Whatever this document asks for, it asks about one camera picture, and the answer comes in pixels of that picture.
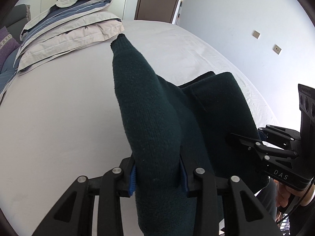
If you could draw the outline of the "person's right hand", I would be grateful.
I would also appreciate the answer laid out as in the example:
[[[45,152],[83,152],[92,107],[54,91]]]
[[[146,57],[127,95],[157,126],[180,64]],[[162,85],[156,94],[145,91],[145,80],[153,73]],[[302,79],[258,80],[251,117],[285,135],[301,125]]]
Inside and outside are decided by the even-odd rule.
[[[294,193],[294,189],[276,180],[274,182],[276,184],[275,205],[276,207],[286,207],[291,194]]]

